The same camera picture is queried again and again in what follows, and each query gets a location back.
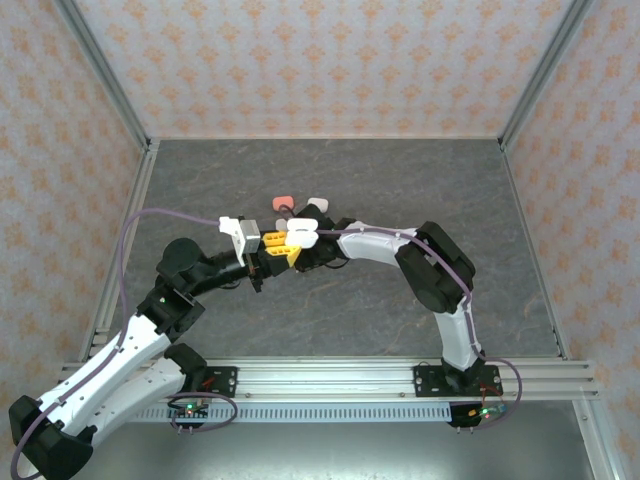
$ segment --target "patterned wallpaper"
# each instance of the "patterned wallpaper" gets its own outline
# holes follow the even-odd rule
[[[79,0],[160,137],[497,137],[570,3]]]
[[[597,0],[510,157],[570,350],[598,362],[617,445],[636,473],[639,139],[638,3]]]
[[[76,360],[138,161],[50,0],[0,2],[0,477],[9,405]]]

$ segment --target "black bracket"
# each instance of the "black bracket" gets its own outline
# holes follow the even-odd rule
[[[500,371],[495,365],[481,365],[478,367],[476,376],[472,382],[464,388],[459,388],[447,381],[446,369],[442,365],[420,364],[413,367],[413,386],[416,397],[487,397],[497,396],[491,389],[483,392],[481,385],[495,388],[500,395],[504,393],[502,389],[502,379]]]
[[[200,392],[219,393],[225,397],[236,396],[238,386],[238,367],[207,367]]]

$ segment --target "white object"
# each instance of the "white object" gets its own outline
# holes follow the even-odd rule
[[[284,218],[276,220],[276,230],[279,232],[286,232],[288,230],[287,221]]]
[[[318,229],[318,221],[313,218],[290,218],[287,220],[287,229],[310,230],[315,232]]]
[[[58,420],[64,423],[62,431],[69,435],[79,434],[89,422],[90,417],[98,411],[109,396],[150,358],[162,353],[171,342],[165,334],[156,333],[156,325],[144,315],[133,315],[129,320],[127,336],[116,356],[109,362],[102,372],[92,378],[86,385],[74,393],[64,405],[49,414],[52,423]],[[66,382],[49,390],[40,397],[41,411],[46,410],[52,403],[73,386],[80,383],[89,373],[100,365],[107,355],[113,351],[119,335],[113,338],[100,352],[89,360]]]
[[[287,247],[311,248],[318,241],[318,234],[309,230],[290,230],[284,244]]]
[[[237,218],[220,217],[221,233],[231,236],[233,248],[236,251],[238,262],[244,267],[242,256],[247,253],[255,253],[260,245],[260,230],[255,220],[238,220]]]
[[[370,225],[362,222],[353,222],[346,230],[354,230],[367,228]],[[416,234],[415,228],[407,228],[404,230],[394,230],[392,228],[385,228],[391,233],[402,232],[411,235]],[[347,258],[366,258],[368,260],[374,260],[376,262],[388,263],[394,267],[398,266],[398,262],[395,259],[395,254],[398,249],[403,245],[409,243],[410,240],[404,238],[398,238],[392,235],[385,235],[384,233],[348,233],[342,235],[338,239],[338,245],[340,250]]]
[[[287,220],[287,247],[311,248],[318,241],[318,221],[313,218],[291,218]]]
[[[315,205],[322,213],[327,213],[327,210],[329,210],[329,200],[326,198],[311,197],[307,200],[307,205]]]
[[[179,392],[185,380],[186,375],[180,371],[177,363],[168,358],[159,359],[142,374],[118,388],[89,418],[87,426],[98,429],[91,445],[97,447],[140,410]]]
[[[458,370],[465,371],[473,365],[478,356],[473,352],[469,342],[469,328],[464,318],[462,302],[458,305],[455,313],[434,313],[434,315],[442,338],[443,360]],[[475,346],[478,351],[481,350],[480,342],[477,339]]]
[[[240,220],[237,218],[220,217],[220,233],[226,233],[231,236],[233,241],[233,248],[236,251],[236,257],[238,262],[244,267],[244,259],[242,258],[242,252],[244,252],[245,239],[240,229]]]

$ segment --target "metal frame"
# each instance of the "metal frame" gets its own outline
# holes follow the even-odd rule
[[[536,274],[538,275],[540,288],[544,295],[547,311],[549,312],[553,331],[558,342],[558,347],[560,348],[562,358],[569,360],[572,358],[571,351],[569,349],[569,341],[562,325],[558,322],[560,316],[558,314],[556,304],[551,300],[551,297],[547,293],[547,285],[549,282],[546,274],[538,264],[538,256],[531,240],[527,216],[520,204],[520,197],[518,196],[518,191],[509,165],[508,152],[506,151],[503,152],[503,162],[509,177],[509,182],[511,183],[511,188],[520,214],[520,219],[522,221],[522,227],[525,231],[527,243],[531,250],[531,257],[533,258]],[[573,409],[576,414],[578,425],[580,426],[580,432],[584,439],[585,449],[589,456],[594,476],[596,479],[625,480],[627,477],[622,466],[623,464],[620,455],[614,447],[615,442],[609,426],[610,418],[608,412],[602,401],[588,402],[586,400],[586,398],[574,400]]]
[[[547,290],[548,280],[544,271],[540,268],[540,263],[538,262],[538,255],[536,254],[536,249],[533,246],[533,241],[531,239],[531,232],[529,231],[527,217],[524,213],[524,209],[522,208],[522,204],[520,203],[520,197],[518,195],[516,183],[513,178],[511,166],[509,165],[509,158],[508,158],[507,152],[502,153],[502,162],[504,164],[504,168],[507,173],[507,178],[509,179],[509,184],[511,185],[511,191],[513,192],[513,199],[516,204],[516,208],[518,210],[518,215],[520,217],[520,223],[522,224],[522,229],[524,230],[524,236],[527,239],[527,245],[529,246],[529,252],[531,254],[531,259],[533,261],[533,266],[536,271],[536,276],[538,277],[538,283],[540,284],[540,291],[542,292],[544,303],[547,307],[547,312],[549,312],[549,320],[551,321],[551,327],[553,328],[553,333],[556,337],[558,350],[560,351],[560,355],[566,359],[568,358],[567,351],[569,348],[569,340],[567,339],[564,333],[564,330],[560,328],[558,324],[558,319],[560,318],[560,316],[558,314],[556,305],[554,302],[551,301],[551,296],[549,295],[549,292]]]
[[[523,401],[597,400],[599,385],[587,361],[561,358],[511,358],[523,379]],[[238,367],[235,398],[241,403],[288,402],[425,402],[416,397],[413,367],[439,359],[419,357],[225,357],[207,359],[211,366]],[[515,375],[500,368],[505,399],[517,393]],[[66,364],[66,380],[83,364]],[[474,397],[432,397],[426,401],[455,402]]]
[[[107,57],[100,48],[100,45],[98,45],[95,36],[91,32],[75,0],[55,0],[55,3],[58,6],[60,14],[66,20],[69,29],[80,43],[85,57],[93,67],[100,82],[102,82],[113,105],[118,113],[120,113],[122,121],[127,127],[127,130],[129,130],[131,137],[133,137],[141,148],[145,148],[149,142],[144,127],[131,106],[120,82],[113,73]]]
[[[542,56],[515,110],[511,114],[511,118],[509,118],[503,134],[498,138],[500,148],[503,152],[516,138],[520,127],[522,127],[522,124],[538,100],[547,80],[551,77],[571,39],[582,25],[582,19],[592,4],[593,0],[574,0],[567,10],[566,15],[560,23],[560,27],[551,40],[551,44]]]
[[[148,148],[142,152],[138,170],[136,172],[136,176],[133,180],[133,185],[131,187],[131,191],[129,192],[129,198],[127,199],[127,206],[122,212],[122,217],[120,219],[120,225],[123,225],[127,218],[129,218],[133,213],[137,212],[142,208],[144,204],[144,199],[147,195],[147,189],[149,188],[149,181],[151,180],[151,173],[153,171],[153,165],[156,161],[156,156],[158,154],[158,146],[159,142],[151,142]],[[129,259],[129,254],[131,253],[131,246],[133,245],[133,238],[136,234],[136,229],[138,228],[138,222],[134,222],[127,233],[124,242],[124,264],[126,267],[127,261]],[[107,275],[105,276],[102,294],[98,299],[96,304],[93,316],[92,316],[92,327],[88,329],[87,334],[85,335],[84,341],[82,343],[82,347],[80,349],[80,354],[78,357],[78,361],[84,362],[91,355],[91,348],[94,344],[94,337],[98,332],[100,333],[108,333],[109,325],[111,324],[111,319],[113,318],[113,313],[116,309],[116,304],[118,302],[118,280],[117,280],[117,245],[118,239],[114,241],[111,253],[111,262],[109,264],[109,270]]]

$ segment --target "purple cable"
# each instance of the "purple cable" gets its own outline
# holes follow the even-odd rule
[[[27,428],[26,432],[18,442],[15,452],[13,452],[13,456],[11,457],[11,477],[13,478],[13,480],[33,480],[35,478],[40,477],[39,473],[32,475],[30,477],[21,477],[20,474],[18,473],[18,460],[20,458],[20,455],[22,454],[22,450],[24,449],[24,446],[29,441],[29,439],[31,438],[31,435],[33,435],[33,432],[36,430],[38,425],[40,425],[42,421],[51,414],[51,412],[53,412],[56,408],[58,408],[58,406],[66,402],[74,393],[76,393],[78,390],[84,387],[87,383],[93,380],[97,375],[99,375],[100,372],[102,372],[107,367],[107,365],[109,365],[111,360],[113,360],[116,354],[120,351],[120,347],[122,347],[122,344],[124,343],[124,340],[127,337],[127,330],[129,328],[129,318],[130,318],[129,315],[127,315],[127,311],[129,310],[129,308],[127,305],[128,303],[127,294],[124,288],[124,265],[123,265],[124,264],[124,240],[127,235],[127,232],[129,231],[129,228],[131,227],[131,224],[138,217],[141,217],[142,215],[150,215],[150,214],[169,215],[172,217],[178,217],[184,220],[201,223],[203,225],[211,225],[214,227],[220,225],[220,222],[218,222],[217,220],[207,220],[204,218],[193,217],[191,215],[187,215],[180,212],[174,212],[173,210],[166,210],[164,208],[145,208],[134,213],[125,221],[124,226],[122,227],[122,231],[120,232],[120,238],[118,239],[118,246],[117,246],[118,285],[120,287],[120,300],[122,302],[122,317],[123,317],[122,330],[121,330],[120,336],[118,337],[118,341],[116,342],[114,349],[111,352],[109,352],[109,355],[107,355],[107,357],[102,361],[100,365],[98,365],[91,373],[87,374],[87,376],[84,377],[82,380],[80,380],[76,385],[71,387],[64,394],[62,394],[58,399],[58,403],[52,403],[49,406],[49,408],[47,408],[44,412],[42,412],[34,420],[34,422],[29,426],[29,428]]]
[[[32,475],[31,477],[26,477],[25,478],[25,477],[21,477],[19,475],[19,473],[18,473],[18,460],[20,458],[20,455],[22,454],[22,450],[24,449],[24,446],[29,441],[29,438],[31,438],[31,435],[33,435],[33,432],[36,430],[38,425],[40,425],[40,423],[42,423],[42,421],[45,418],[47,418],[47,416],[49,416],[51,414],[51,412],[53,412],[58,406],[62,405],[65,401],[67,401],[75,392],[80,390],[87,383],[89,383],[91,380],[93,380],[97,375],[99,375],[100,372],[102,372],[107,367],[107,365],[109,365],[111,360],[113,360],[113,358],[116,356],[117,352],[120,351],[120,347],[122,347],[122,344],[124,343],[124,340],[126,338],[127,330],[129,328],[129,319],[130,319],[130,317],[127,315],[127,311],[128,311],[129,308],[128,308],[127,294],[126,294],[125,286],[124,286],[124,240],[126,238],[127,232],[129,231],[129,228],[131,227],[131,224],[137,218],[139,218],[139,217],[141,217],[143,215],[150,215],[150,214],[169,215],[169,216],[172,216],[172,217],[182,218],[184,220],[189,220],[189,221],[192,221],[192,222],[195,222],[195,223],[200,223],[200,224],[203,224],[203,225],[210,225],[210,226],[219,226],[220,225],[220,222],[217,221],[217,220],[207,220],[207,219],[204,219],[204,218],[194,217],[192,215],[187,215],[185,213],[175,212],[173,210],[167,210],[167,209],[164,209],[164,208],[145,208],[145,209],[142,209],[142,210],[134,213],[133,215],[131,215],[125,221],[124,226],[122,228],[122,231],[120,233],[120,238],[118,239],[118,246],[117,246],[118,286],[119,286],[119,290],[120,290],[120,301],[122,303],[122,317],[123,317],[122,330],[121,330],[120,336],[118,337],[118,341],[116,342],[116,345],[115,345],[114,349],[111,352],[109,352],[109,355],[107,355],[107,357],[102,361],[102,363],[100,365],[98,365],[91,373],[89,373],[85,378],[80,380],[76,385],[74,385],[72,388],[70,388],[67,392],[65,392],[63,395],[61,395],[60,398],[58,399],[59,403],[52,403],[29,426],[29,428],[27,429],[25,434],[22,436],[22,438],[18,442],[16,450],[13,453],[13,456],[11,458],[11,476],[12,476],[13,480],[33,480],[33,479],[38,478],[40,476],[40,474],[38,473],[38,474]],[[473,333],[474,332],[473,320],[471,319],[471,315],[470,315],[469,311],[467,310],[467,307],[471,303],[471,292],[469,291],[469,288],[465,285],[465,283],[462,281],[462,279],[460,279],[460,277],[453,271],[453,269],[449,265],[447,265],[447,263],[442,259],[442,257],[440,257],[440,255],[438,255],[426,243],[424,243],[423,241],[421,241],[421,240],[419,240],[419,239],[417,239],[415,237],[412,237],[411,235],[408,235],[406,233],[394,232],[394,231],[390,231],[390,230],[386,230],[384,228],[378,228],[378,227],[366,227],[366,228],[346,229],[346,230],[317,230],[317,233],[323,234],[323,235],[335,235],[335,234],[348,235],[348,234],[353,234],[353,233],[357,234],[357,233],[364,233],[364,232],[382,233],[384,235],[389,235],[389,236],[399,236],[401,238],[404,238],[406,240],[409,240],[409,241],[415,243],[420,248],[422,248],[425,252],[427,252],[427,254],[432,256],[442,266],[442,268],[444,268],[444,270],[451,276],[451,278],[453,278],[453,280],[458,284],[458,286],[460,286],[460,288],[462,289],[462,291],[465,294],[465,302],[463,304],[463,306],[464,306],[464,316],[465,316],[465,320],[467,322],[467,329],[469,330],[469,340],[471,342],[471,348],[472,348],[474,354],[477,355],[481,360],[484,360],[485,362],[488,362],[488,361],[500,362],[500,363],[503,363],[503,364],[507,365],[509,368],[511,368],[511,370],[513,370],[513,372],[514,372],[514,374],[516,376],[516,380],[518,382],[518,394],[516,396],[516,399],[514,400],[513,406],[507,411],[507,413],[505,413],[504,415],[499,417],[497,420],[489,423],[488,425],[484,425],[484,426],[480,425],[480,426],[476,427],[475,429],[476,430],[482,430],[482,429],[485,429],[485,428],[489,428],[489,427],[492,427],[492,426],[500,423],[501,421],[504,421],[507,418],[509,418],[513,414],[513,411],[519,405],[520,399],[522,398],[522,378],[520,377],[520,372],[518,372],[518,369],[510,361],[508,361],[508,360],[506,360],[504,358],[498,358],[498,357],[485,357],[476,348],[476,346],[475,346],[476,339],[475,339],[475,335]],[[194,395],[190,394],[189,392],[185,392],[185,394],[186,395],[191,395],[192,397],[194,397]],[[230,420],[227,420],[226,422],[223,422],[221,424],[213,425],[213,427],[206,427],[206,430],[214,430],[216,428],[221,428],[222,426],[228,425],[231,421],[233,421],[233,419],[235,419],[235,417],[237,415],[237,405],[233,402],[233,400],[228,399],[227,397],[224,397],[223,399],[230,401],[232,406],[234,406],[236,414]]]
[[[518,383],[518,393],[516,394],[516,398],[513,401],[513,405],[511,406],[511,408],[508,409],[506,411],[506,413],[504,413],[503,415],[498,417],[493,422],[485,424],[485,425],[478,425],[477,427],[474,427],[473,430],[474,431],[475,430],[485,430],[487,428],[494,427],[498,423],[505,421],[507,418],[509,418],[511,415],[513,415],[513,412],[518,408],[518,405],[520,405],[520,400],[522,399],[522,377],[520,376],[520,372],[518,371],[518,369],[516,368],[516,366],[513,363],[511,363],[509,360],[507,360],[505,358],[485,357],[484,355],[482,355],[482,353],[480,353],[480,351],[476,347],[476,338],[475,338],[475,333],[474,333],[475,330],[474,330],[474,327],[473,327],[473,319],[471,317],[471,310],[469,308],[470,305],[471,305],[471,300],[472,300],[471,291],[469,290],[469,287],[467,287],[467,285],[462,281],[462,279],[456,274],[456,272],[451,268],[451,266],[449,266],[447,264],[447,262],[445,262],[444,259],[440,255],[438,255],[431,247],[429,247],[429,245],[427,245],[422,240],[420,240],[420,239],[418,239],[416,237],[412,237],[411,235],[409,235],[407,233],[395,232],[395,231],[392,231],[392,230],[386,230],[384,228],[379,228],[379,227],[363,227],[363,228],[352,228],[352,229],[346,229],[346,230],[316,230],[316,232],[318,234],[321,234],[321,235],[335,235],[335,234],[350,235],[350,234],[371,232],[371,233],[382,233],[382,234],[389,235],[389,236],[392,236],[392,237],[398,236],[398,237],[404,238],[405,240],[409,240],[409,241],[415,243],[422,250],[427,252],[427,254],[432,256],[442,266],[442,268],[444,268],[444,270],[449,274],[449,276],[451,276],[451,278],[453,278],[453,280],[458,284],[458,286],[464,292],[465,300],[464,300],[464,303],[463,303],[462,306],[463,306],[463,310],[464,310],[464,318],[465,318],[465,321],[467,323],[467,330],[469,331],[469,341],[471,342],[471,349],[473,350],[473,353],[478,358],[480,358],[481,360],[483,360],[485,362],[498,362],[498,363],[502,363],[502,364],[506,365],[511,370],[513,370],[513,373],[516,376],[516,381]]]
[[[194,429],[191,430],[192,433],[202,433],[202,432],[210,432],[211,430],[218,430],[219,428],[226,427],[227,425],[229,425],[238,416],[238,405],[236,404],[236,402],[231,400],[229,397],[226,397],[224,395],[220,395],[219,393],[212,393],[212,392],[182,392],[182,393],[176,393],[175,395],[169,395],[168,398],[173,398],[173,399],[177,399],[177,398],[217,398],[217,399],[220,399],[220,400],[224,400],[225,402],[227,402],[229,405],[231,405],[233,407],[233,415],[231,415],[231,417],[228,418],[227,420],[225,420],[224,422],[215,423],[213,425],[209,425],[208,427],[194,428]],[[173,414],[173,417],[171,417],[171,426],[174,429],[179,431],[180,427],[176,423],[176,416],[178,415],[178,411],[179,410],[176,410],[175,413]]]

